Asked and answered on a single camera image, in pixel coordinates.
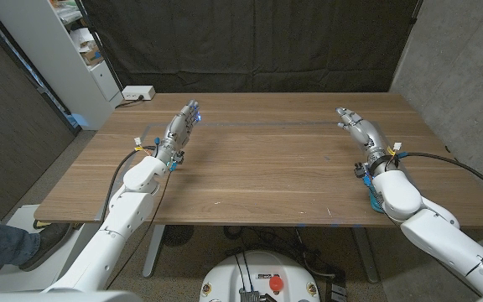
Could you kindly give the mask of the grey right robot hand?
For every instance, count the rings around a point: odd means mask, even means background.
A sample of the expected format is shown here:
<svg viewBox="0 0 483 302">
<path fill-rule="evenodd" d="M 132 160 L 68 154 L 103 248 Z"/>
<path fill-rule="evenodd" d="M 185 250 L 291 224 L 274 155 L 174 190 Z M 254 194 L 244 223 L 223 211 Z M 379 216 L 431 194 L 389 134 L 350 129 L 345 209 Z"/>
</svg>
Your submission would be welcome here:
<svg viewBox="0 0 483 302">
<path fill-rule="evenodd" d="M 387 144 L 371 122 L 348 108 L 337 107 L 335 110 L 341 119 L 338 127 L 350 133 L 350 136 L 366 156 L 368 164 L 374 164 L 379 159 L 386 161 L 390 159 Z"/>
</svg>

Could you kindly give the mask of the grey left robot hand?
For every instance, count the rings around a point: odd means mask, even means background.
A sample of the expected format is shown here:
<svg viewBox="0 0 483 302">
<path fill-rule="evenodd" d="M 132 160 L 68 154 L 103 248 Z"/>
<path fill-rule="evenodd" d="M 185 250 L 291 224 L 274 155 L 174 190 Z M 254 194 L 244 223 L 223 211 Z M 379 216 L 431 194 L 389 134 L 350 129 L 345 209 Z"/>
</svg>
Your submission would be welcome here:
<svg viewBox="0 0 483 302">
<path fill-rule="evenodd" d="M 200 121 L 199 103 L 195 99 L 189 102 L 177 113 L 166 127 L 164 137 L 158 145 L 155 157 L 164 164 L 169 162 L 176 154 L 181 152 L 190 140 L 193 127 Z"/>
</svg>

